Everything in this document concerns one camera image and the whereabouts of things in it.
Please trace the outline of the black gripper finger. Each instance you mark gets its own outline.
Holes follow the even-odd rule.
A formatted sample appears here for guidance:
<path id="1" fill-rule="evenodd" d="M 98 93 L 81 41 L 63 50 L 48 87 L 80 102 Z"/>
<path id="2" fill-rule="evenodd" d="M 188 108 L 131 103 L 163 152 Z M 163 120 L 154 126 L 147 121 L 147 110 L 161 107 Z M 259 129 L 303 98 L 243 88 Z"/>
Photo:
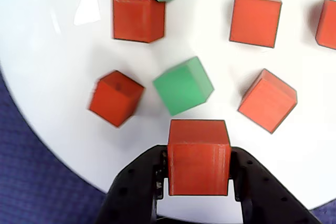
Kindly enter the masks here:
<path id="1" fill-rule="evenodd" d="M 230 179 L 235 200 L 241 204 L 243 223 L 321 222 L 262 163 L 240 147 L 232 148 Z"/>
<path id="2" fill-rule="evenodd" d="M 156 223 L 165 178 L 167 147 L 156 145 L 115 177 L 95 223 Z"/>

